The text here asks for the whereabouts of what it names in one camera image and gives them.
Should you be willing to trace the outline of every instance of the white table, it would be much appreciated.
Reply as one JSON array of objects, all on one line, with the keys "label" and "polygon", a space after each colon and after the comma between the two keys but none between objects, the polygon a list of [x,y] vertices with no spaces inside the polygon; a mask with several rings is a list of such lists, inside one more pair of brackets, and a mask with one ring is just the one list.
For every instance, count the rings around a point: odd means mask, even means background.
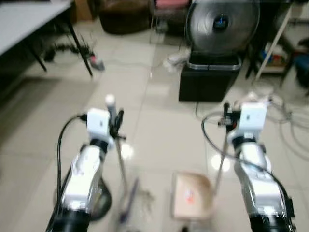
[{"label": "white table", "polygon": [[[52,21],[70,8],[70,1],[63,2],[15,2],[0,4],[0,55],[15,46],[30,34]],[[92,76],[91,69],[85,55],[81,52],[73,26],[69,20],[66,23],[76,42],[85,65]],[[34,50],[30,51],[46,71],[44,64]]]}]

